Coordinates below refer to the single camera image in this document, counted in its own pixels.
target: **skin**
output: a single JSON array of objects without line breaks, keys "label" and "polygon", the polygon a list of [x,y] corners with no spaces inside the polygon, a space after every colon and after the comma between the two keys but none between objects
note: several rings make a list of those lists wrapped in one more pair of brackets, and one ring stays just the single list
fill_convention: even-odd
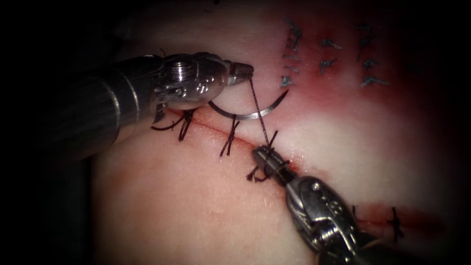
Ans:
[{"label": "skin", "polygon": [[[359,226],[392,242],[391,207],[405,234],[396,246],[426,258],[441,257],[459,232],[464,193],[456,176],[459,149],[449,141],[433,49],[405,52],[410,37],[383,9],[355,5],[259,2],[185,2],[147,7],[116,34],[126,45],[116,60],[143,54],[215,53],[255,67],[254,89],[265,108],[286,89],[284,101],[264,117],[273,147],[300,175],[321,178],[348,205]],[[285,17],[303,32],[297,51]],[[368,22],[378,38],[356,62]],[[322,48],[330,38],[343,50]],[[298,56],[300,61],[282,58]],[[319,75],[319,62],[338,58]],[[391,83],[361,88],[362,63]],[[423,65],[430,78],[403,70],[402,59]],[[284,69],[292,66],[298,74]],[[280,76],[293,85],[281,88]],[[249,83],[227,87],[214,99],[226,111],[252,113]],[[181,116],[167,110],[156,126]],[[173,131],[149,130],[95,157],[92,182],[95,252],[104,264],[313,264],[314,254],[297,234],[275,181],[251,183],[251,150],[265,144],[259,120],[237,127],[230,156],[219,156],[232,120],[209,106],[194,115],[184,141]]]}]

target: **black suture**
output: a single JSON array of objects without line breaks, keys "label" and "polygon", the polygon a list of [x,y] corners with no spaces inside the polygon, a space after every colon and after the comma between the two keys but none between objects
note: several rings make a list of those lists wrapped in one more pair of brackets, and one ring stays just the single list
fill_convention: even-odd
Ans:
[{"label": "black suture", "polygon": [[394,243],[397,243],[397,238],[404,238],[404,233],[399,228],[401,222],[399,218],[397,218],[396,208],[392,208],[392,220],[387,220],[389,224],[392,224],[392,228],[394,229]]},{"label": "black suture", "polygon": [[352,213],[353,213],[353,217],[355,218],[355,220],[357,219],[357,216],[355,215],[355,205],[352,205]]},{"label": "black suture", "polygon": [[224,150],[226,150],[227,147],[227,156],[231,155],[231,146],[232,146],[232,141],[234,141],[234,136],[236,135],[236,128],[239,125],[240,121],[236,123],[236,116],[234,115],[232,119],[232,128],[231,128],[231,133],[229,134],[229,137],[224,144],[224,147],[221,150],[221,153],[219,154],[220,157],[222,157],[222,154],[224,153]]},{"label": "black suture", "polygon": [[255,177],[255,172],[259,169],[258,166],[256,166],[247,176],[245,177],[248,181],[252,181],[252,179]]},{"label": "black suture", "polygon": [[[264,182],[266,181],[269,177],[268,177],[268,172],[267,172],[267,169],[266,169],[266,164],[267,164],[267,159],[268,157],[270,157],[270,155],[273,153],[273,151],[275,150],[275,148],[271,148],[271,145],[273,144],[273,141],[275,140],[275,137],[276,135],[278,134],[278,131],[275,131],[275,133],[273,134],[269,144],[268,144],[268,147],[270,148],[270,152],[268,152],[267,156],[266,156],[266,159],[265,159],[265,166],[263,167],[263,174],[265,175],[265,177],[263,179],[259,179],[257,177],[255,177],[255,172],[259,169],[258,166],[256,166],[247,176],[246,176],[246,179],[248,181],[252,181],[252,179],[254,180],[255,183],[257,182]],[[285,161],[283,162],[282,165],[285,165],[285,164],[289,164],[289,161]]]},{"label": "black suture", "polygon": [[270,143],[268,144],[268,147],[271,147],[271,145],[273,144],[273,141],[275,140],[275,137],[276,137],[277,134],[278,134],[278,131],[275,131],[275,133],[273,134],[273,136],[270,140]]},{"label": "black suture", "polygon": [[260,117],[260,123],[262,125],[263,135],[265,136],[266,144],[268,144],[268,136],[266,135],[265,124],[263,123],[262,114],[260,113],[259,103],[257,102],[257,96],[255,95],[254,82],[252,81],[252,78],[249,78],[249,82],[250,82],[250,88],[252,89],[252,96],[254,97],[254,101],[255,101],[255,107],[257,108],[257,113],[259,114],[259,117]]},{"label": "black suture", "polygon": [[182,124],[182,128],[180,129],[180,134],[178,135],[179,142],[183,141],[183,139],[185,138],[186,132],[188,131],[188,127],[190,126],[191,121],[193,120],[193,114],[195,113],[196,110],[197,108],[183,111],[184,121]]},{"label": "black suture", "polygon": [[152,129],[152,130],[156,130],[156,131],[166,131],[166,130],[172,129],[172,131],[173,131],[173,128],[174,128],[178,123],[180,123],[184,118],[185,118],[185,115],[183,114],[183,116],[181,116],[180,119],[178,119],[177,122],[173,122],[173,121],[172,121],[173,124],[170,125],[170,126],[167,126],[167,127],[164,127],[164,128],[157,128],[157,127],[152,126],[151,129]]}]

